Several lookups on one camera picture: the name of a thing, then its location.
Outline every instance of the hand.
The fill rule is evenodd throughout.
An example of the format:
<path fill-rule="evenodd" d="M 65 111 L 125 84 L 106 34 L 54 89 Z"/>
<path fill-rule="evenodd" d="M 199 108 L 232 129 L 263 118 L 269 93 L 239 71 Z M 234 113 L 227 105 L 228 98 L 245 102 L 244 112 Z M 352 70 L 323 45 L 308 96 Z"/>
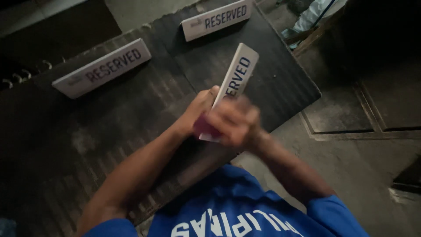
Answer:
<path fill-rule="evenodd" d="M 260 110 L 245 96 L 225 98 L 206 116 L 206 121 L 220 133 L 226 146 L 252 149 L 266 131 L 260 127 Z"/>
<path fill-rule="evenodd" d="M 207 113 L 211 110 L 218 92 L 219 86 L 213 86 L 211 89 L 201 91 L 197 94 L 196 98 L 175 123 L 182 134 L 185 136 L 193 134 L 193 124 L 202 113 Z"/>

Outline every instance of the blue jersey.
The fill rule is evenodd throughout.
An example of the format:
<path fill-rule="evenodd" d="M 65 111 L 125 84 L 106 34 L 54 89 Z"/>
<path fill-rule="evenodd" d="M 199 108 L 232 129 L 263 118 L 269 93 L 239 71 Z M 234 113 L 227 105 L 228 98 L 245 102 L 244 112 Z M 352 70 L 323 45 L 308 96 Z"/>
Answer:
<path fill-rule="evenodd" d="M 112 219 L 86 237 L 135 237 L 131 222 Z M 307 214 L 244 169 L 225 165 L 155 214 L 149 237 L 368 236 L 337 196 L 311 200 Z"/>

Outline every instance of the shirt sleeve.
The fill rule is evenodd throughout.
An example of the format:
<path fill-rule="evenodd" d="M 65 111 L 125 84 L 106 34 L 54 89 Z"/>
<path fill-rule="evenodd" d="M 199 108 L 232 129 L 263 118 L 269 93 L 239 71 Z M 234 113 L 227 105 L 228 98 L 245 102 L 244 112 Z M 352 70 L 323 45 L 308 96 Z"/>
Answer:
<path fill-rule="evenodd" d="M 358 221 L 335 195 L 311 200 L 307 215 L 327 228 L 335 236 L 367 236 Z"/>
<path fill-rule="evenodd" d="M 83 237 L 137 237 L 133 224 L 123 218 L 111 219 L 90 229 Z"/>

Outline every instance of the reserved sign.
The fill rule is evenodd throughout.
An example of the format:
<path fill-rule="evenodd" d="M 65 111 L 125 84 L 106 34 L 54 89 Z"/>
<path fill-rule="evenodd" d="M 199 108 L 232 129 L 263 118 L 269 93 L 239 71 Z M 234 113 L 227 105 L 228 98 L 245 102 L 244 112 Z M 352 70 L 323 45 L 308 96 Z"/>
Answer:
<path fill-rule="evenodd" d="M 183 20 L 186 42 L 250 18 L 251 8 L 251 0 L 241 0 Z"/>
<path fill-rule="evenodd" d="M 139 38 L 53 81 L 52 86 L 76 99 L 151 58 L 145 42 Z"/>
<path fill-rule="evenodd" d="M 238 45 L 212 108 L 225 96 L 237 98 L 243 93 L 258 60 L 259 54 L 256 51 L 243 43 Z M 213 142 L 219 141 L 206 133 L 200 134 L 199 139 Z"/>

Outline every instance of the table top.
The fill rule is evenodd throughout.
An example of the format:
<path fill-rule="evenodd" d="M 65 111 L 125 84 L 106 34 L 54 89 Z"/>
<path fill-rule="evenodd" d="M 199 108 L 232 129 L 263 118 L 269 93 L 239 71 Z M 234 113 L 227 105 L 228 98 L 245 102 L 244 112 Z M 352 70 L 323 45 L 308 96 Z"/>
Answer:
<path fill-rule="evenodd" d="M 18 169 L 10 183 L 21 184 L 9 195 L 14 212 L 47 215 L 48 220 L 58 220 L 49 232 L 73 233 L 80 216 L 75 213 L 81 212 L 107 174 L 167 129 L 199 91 L 221 85 L 240 42 L 260 55 L 245 94 L 260 107 L 265 129 L 274 130 L 320 98 L 316 85 L 256 7 L 247 21 L 185 42 L 179 27 L 183 19 L 232 2 L 202 1 L 185 7 L 154 21 L 151 28 L 111 39 L 32 81 L 2 91 L 0 162 L 15 163 Z M 76 100 L 51 87 L 53 80 L 137 38 L 148 46 L 149 62 Z M 153 215 L 235 156 L 235 151 L 219 144 L 187 139 L 150 196 L 131 213 L 133 222 Z M 31 195 L 23 201 L 29 208 L 23 210 L 14 201 L 16 193 Z M 61 211 L 40 211 L 44 206 L 54 210 L 51 203 Z"/>

